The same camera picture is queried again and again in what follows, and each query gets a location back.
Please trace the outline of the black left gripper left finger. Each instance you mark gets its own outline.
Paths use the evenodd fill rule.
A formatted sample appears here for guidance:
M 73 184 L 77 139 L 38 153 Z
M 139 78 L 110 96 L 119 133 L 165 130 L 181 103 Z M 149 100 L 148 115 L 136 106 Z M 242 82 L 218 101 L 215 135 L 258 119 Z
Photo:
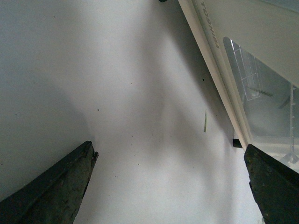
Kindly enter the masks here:
M 72 224 L 99 154 L 86 141 L 0 203 L 2 224 Z

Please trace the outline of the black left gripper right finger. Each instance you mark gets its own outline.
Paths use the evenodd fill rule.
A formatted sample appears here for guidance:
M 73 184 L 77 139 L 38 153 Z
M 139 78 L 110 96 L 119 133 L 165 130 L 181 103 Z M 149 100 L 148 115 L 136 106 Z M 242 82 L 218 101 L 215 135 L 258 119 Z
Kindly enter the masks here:
M 244 154 L 249 186 L 266 224 L 299 222 L 299 174 L 249 144 Z

